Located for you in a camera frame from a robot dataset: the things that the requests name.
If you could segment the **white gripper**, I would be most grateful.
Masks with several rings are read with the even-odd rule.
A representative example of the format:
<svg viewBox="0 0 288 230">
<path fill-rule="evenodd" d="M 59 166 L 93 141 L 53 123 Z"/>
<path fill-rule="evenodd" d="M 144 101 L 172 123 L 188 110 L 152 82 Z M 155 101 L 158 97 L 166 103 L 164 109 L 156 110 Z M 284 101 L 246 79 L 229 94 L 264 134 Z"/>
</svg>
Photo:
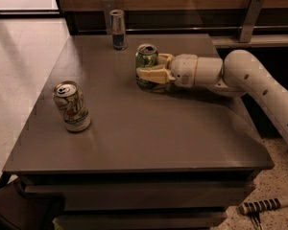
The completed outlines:
<svg viewBox="0 0 288 230">
<path fill-rule="evenodd" d="M 159 84 L 174 81 L 174 84 L 178 87 L 192 87 L 195 81 L 198 59 L 196 55 L 181 54 L 174 57 L 172 54 L 161 53 L 157 57 L 159 65 L 137 67 L 136 75 L 144 81 Z"/>
</svg>

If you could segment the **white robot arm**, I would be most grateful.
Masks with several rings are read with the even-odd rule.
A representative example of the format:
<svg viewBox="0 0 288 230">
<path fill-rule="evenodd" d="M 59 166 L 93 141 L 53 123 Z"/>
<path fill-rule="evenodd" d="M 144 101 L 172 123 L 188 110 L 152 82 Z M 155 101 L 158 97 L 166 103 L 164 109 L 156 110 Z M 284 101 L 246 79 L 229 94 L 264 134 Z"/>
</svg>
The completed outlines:
<svg viewBox="0 0 288 230">
<path fill-rule="evenodd" d="M 138 66 L 136 75 L 157 84 L 171 82 L 186 88 L 202 86 L 227 97 L 249 94 L 288 144 L 288 90 L 245 50 L 234 50 L 224 59 L 161 54 L 155 66 Z"/>
</svg>

